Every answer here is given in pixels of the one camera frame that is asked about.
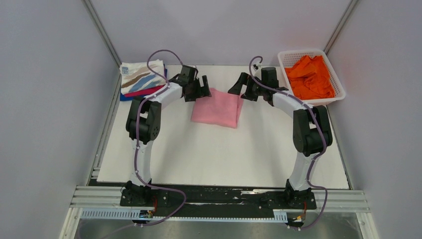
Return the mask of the pink t shirt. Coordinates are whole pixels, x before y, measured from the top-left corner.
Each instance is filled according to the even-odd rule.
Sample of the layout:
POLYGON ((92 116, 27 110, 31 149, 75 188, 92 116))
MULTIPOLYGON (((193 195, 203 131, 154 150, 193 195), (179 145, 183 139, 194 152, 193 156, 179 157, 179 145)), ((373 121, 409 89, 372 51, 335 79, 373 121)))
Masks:
POLYGON ((210 88, 211 96, 195 101, 191 121, 237 128, 243 106, 239 95, 229 94, 210 88))

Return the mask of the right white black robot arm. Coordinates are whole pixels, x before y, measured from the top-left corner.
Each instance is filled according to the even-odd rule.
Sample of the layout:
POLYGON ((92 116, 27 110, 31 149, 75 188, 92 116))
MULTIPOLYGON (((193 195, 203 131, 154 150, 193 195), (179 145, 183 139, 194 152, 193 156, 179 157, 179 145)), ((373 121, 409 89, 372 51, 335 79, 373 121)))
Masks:
POLYGON ((280 87, 274 67, 257 67, 254 74, 242 72, 228 93, 249 101, 257 101, 262 96, 264 101, 293 120, 292 138, 297 151, 295 166, 285 190, 268 199, 269 207, 316 208, 311 178, 318 159, 333 141, 327 109, 307 104, 287 88, 280 87))

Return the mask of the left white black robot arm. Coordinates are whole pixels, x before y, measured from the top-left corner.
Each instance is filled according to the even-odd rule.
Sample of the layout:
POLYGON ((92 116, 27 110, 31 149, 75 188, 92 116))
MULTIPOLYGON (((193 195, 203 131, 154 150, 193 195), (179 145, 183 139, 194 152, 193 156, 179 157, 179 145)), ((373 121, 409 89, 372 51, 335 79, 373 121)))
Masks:
POLYGON ((135 97, 125 125, 134 149, 133 172, 122 191, 120 205, 146 206, 152 201, 151 154, 160 133, 162 110, 180 98, 194 102, 203 97, 211 97, 208 78, 198 77, 197 68, 187 65, 162 89, 146 97, 135 97))

